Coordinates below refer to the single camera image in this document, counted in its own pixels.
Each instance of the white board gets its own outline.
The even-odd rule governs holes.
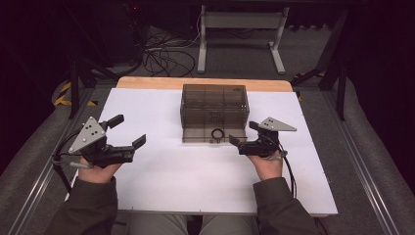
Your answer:
[[[298,199],[311,214],[337,213],[324,170],[294,92],[248,92],[249,120],[273,117],[295,127],[280,132],[298,185]],[[115,174],[118,207],[139,212],[256,214],[254,166],[229,143],[182,143],[181,90],[114,88],[100,121],[124,115],[107,132],[108,143],[127,146],[143,134],[147,143]],[[247,127],[248,140],[257,138]],[[290,185],[286,166],[284,176]]]

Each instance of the person's right hand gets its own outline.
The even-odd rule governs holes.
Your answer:
[[[253,162],[259,179],[266,180],[283,176],[283,159],[275,159],[279,156],[280,152],[276,151],[268,158],[261,158],[260,156],[248,156],[248,158]]]

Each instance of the sleeve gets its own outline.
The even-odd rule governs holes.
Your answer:
[[[293,198],[285,178],[254,184],[261,235],[319,234],[312,217]]]
[[[68,200],[58,209],[45,234],[111,234],[117,212],[115,185],[115,178],[105,184],[76,178]]]

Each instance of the black ring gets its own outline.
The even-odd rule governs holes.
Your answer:
[[[220,137],[216,137],[216,136],[214,136],[214,132],[216,132],[216,131],[219,131],[220,132]],[[216,129],[214,129],[212,132],[211,132],[211,137],[213,138],[213,139],[215,139],[216,141],[217,141],[217,143],[220,143],[220,140],[223,138],[223,137],[225,137],[225,132],[223,132],[223,130],[221,129],[221,128],[216,128]]]

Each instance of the wooden edge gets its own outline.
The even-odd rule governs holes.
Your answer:
[[[183,84],[229,84],[245,85],[247,91],[292,92],[293,87],[285,80],[253,80],[223,78],[177,78],[124,76],[116,88],[181,90]]]

